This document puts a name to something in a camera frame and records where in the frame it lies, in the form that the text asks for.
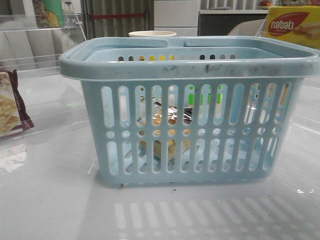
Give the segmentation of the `clear acrylic display shelf left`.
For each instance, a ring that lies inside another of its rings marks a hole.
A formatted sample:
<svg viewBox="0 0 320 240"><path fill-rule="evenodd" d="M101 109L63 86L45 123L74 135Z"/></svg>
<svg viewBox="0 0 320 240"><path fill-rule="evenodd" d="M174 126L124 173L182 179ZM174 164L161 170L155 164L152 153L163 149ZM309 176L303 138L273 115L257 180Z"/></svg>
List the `clear acrylic display shelf left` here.
<svg viewBox="0 0 320 240"><path fill-rule="evenodd" d="M34 127L0 140L0 155L25 153L49 141L53 146L77 139L74 130L87 125L81 85L61 75L59 57L85 41L82 23L75 13L63 27L40 28L33 15L0 18L0 68L16 71L19 93Z"/></svg>

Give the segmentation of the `red barrier belt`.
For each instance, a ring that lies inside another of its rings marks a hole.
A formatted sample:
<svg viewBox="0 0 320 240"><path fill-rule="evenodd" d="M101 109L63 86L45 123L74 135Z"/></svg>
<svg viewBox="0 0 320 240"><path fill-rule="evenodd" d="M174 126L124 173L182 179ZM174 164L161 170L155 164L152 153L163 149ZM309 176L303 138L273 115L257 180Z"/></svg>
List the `red barrier belt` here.
<svg viewBox="0 0 320 240"><path fill-rule="evenodd" d="M126 19L145 17L146 13L128 13L128 14L90 14L91 19Z"/></svg>

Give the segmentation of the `yellow nabati wafer box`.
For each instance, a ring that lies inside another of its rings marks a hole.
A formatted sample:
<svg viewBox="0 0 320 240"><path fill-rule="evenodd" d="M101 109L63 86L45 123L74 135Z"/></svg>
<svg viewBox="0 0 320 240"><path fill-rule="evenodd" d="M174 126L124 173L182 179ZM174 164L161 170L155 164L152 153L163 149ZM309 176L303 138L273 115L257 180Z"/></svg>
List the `yellow nabati wafer box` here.
<svg viewBox="0 0 320 240"><path fill-rule="evenodd" d="M320 8L308 5L270 7L263 35L319 49Z"/></svg>

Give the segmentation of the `plate with fruit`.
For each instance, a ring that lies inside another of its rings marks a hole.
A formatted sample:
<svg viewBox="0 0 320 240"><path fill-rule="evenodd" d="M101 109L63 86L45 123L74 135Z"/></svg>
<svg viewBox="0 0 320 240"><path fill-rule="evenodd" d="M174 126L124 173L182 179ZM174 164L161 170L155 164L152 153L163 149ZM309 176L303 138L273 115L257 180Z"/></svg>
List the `plate with fruit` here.
<svg viewBox="0 0 320 240"><path fill-rule="evenodd" d="M260 8L269 8L269 7L272 7L274 6L273 2L271 0L261 0L259 2L259 6Z"/></svg>

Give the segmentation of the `light blue plastic basket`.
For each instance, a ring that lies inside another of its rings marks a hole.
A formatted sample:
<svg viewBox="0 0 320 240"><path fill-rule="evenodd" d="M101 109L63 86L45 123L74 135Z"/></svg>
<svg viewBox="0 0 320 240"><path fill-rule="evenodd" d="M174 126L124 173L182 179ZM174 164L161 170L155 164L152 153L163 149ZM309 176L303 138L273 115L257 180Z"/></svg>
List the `light blue plastic basket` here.
<svg viewBox="0 0 320 240"><path fill-rule="evenodd" d="M59 67L81 83L107 184L228 183L271 173L320 52L256 36L100 37Z"/></svg>

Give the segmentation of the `yellow popcorn paper cup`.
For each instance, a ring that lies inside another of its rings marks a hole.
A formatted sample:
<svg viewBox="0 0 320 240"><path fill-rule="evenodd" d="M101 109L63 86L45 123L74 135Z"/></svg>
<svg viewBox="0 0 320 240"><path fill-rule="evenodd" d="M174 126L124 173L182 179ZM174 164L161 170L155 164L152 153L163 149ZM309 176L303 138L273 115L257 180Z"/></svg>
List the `yellow popcorn paper cup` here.
<svg viewBox="0 0 320 240"><path fill-rule="evenodd" d="M177 35L176 32L173 31L162 31L162 30L144 30L144 31L132 31L129 32L129 37L175 37ZM174 56L170 56L169 60L174 60ZM133 61L134 57L129 57L129 61ZM139 58L139 61L144 61L145 57L142 56Z"/></svg>

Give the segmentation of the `packaged bread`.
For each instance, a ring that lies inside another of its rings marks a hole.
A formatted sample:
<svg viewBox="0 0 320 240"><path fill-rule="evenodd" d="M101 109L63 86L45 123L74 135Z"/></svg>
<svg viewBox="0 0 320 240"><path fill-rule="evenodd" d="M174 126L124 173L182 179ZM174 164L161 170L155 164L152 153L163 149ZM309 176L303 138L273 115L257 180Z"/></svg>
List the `packaged bread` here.
<svg viewBox="0 0 320 240"><path fill-rule="evenodd" d="M183 123L189 125L192 122L192 107L185 107L183 113ZM141 115L137 117L137 124L144 126L147 123L146 111L142 110ZM178 108L174 105L167 107L167 122L169 125L175 125L178 122ZM160 101L152 102L152 123L159 126L162 123L162 103ZM182 141L181 153L185 153L191 146L191 141L185 139ZM174 139L167 141L167 163L170 164L175 161L176 158L176 142ZM153 142L153 156L160 160L162 156L162 143L160 140Z"/></svg>

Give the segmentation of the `maroon cracker bag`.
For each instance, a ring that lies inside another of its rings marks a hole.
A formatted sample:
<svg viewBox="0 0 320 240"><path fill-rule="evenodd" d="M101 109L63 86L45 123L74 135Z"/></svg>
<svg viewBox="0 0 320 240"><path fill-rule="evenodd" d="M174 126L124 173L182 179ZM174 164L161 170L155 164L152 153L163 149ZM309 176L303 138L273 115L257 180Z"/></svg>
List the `maroon cracker bag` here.
<svg viewBox="0 0 320 240"><path fill-rule="evenodd" d="M18 89L17 71L0 72L0 137L5 138L32 129L34 123L27 114Z"/></svg>

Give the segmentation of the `green cartoon snack bag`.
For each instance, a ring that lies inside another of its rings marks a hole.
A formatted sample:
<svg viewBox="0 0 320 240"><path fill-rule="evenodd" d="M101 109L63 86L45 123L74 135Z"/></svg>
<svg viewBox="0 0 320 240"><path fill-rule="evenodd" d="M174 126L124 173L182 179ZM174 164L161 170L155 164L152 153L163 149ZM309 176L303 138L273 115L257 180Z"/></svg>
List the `green cartoon snack bag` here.
<svg viewBox="0 0 320 240"><path fill-rule="evenodd" d="M32 0L36 25L39 28L62 28L65 26L60 0Z"/></svg>

